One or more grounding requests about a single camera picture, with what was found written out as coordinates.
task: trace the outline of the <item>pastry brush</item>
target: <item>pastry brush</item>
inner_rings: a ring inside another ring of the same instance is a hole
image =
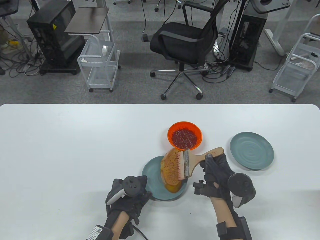
[[[178,160],[178,179],[183,180],[191,177],[193,170],[199,162],[205,159],[205,156],[210,153],[213,157],[222,155],[224,152],[222,147],[212,149],[202,155],[194,155],[190,149],[184,150],[177,154]]]

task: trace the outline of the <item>green ceramic plate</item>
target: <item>green ceramic plate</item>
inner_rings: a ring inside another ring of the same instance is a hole
[[[235,160],[251,170],[268,167],[274,159],[271,144],[254,132],[241,132],[230,142],[230,150]]]
[[[148,177],[146,190],[152,192],[153,198],[161,201],[172,201],[177,199],[187,187],[187,179],[182,183],[181,189],[177,193],[169,192],[165,187],[161,179],[160,163],[164,156],[158,156],[151,159],[144,166],[142,175]]]

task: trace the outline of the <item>glove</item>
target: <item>glove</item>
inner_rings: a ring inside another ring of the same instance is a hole
[[[213,157],[211,154],[207,154],[205,160],[200,162],[200,166],[204,168],[204,179],[211,188],[211,197],[230,200],[228,179],[235,172],[230,169],[226,155]]]
[[[110,215],[114,211],[119,213],[124,211],[129,215],[129,221],[134,220],[135,224],[139,224],[138,217],[140,216],[143,206],[149,201],[152,196],[150,191],[146,191],[147,176],[138,176],[137,179],[140,181],[141,189],[140,193],[135,197],[125,196],[119,198],[113,204],[111,204],[110,209],[107,209],[107,215]]]

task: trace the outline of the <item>red sauce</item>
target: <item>red sauce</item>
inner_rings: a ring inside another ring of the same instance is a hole
[[[179,129],[172,134],[173,144],[180,149],[190,149],[197,143],[197,136],[187,128]]]

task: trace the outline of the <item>bread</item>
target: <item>bread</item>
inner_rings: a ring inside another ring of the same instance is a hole
[[[181,180],[178,180],[178,152],[180,150],[173,148],[161,160],[161,178],[165,188],[172,193],[178,192],[182,187]]]

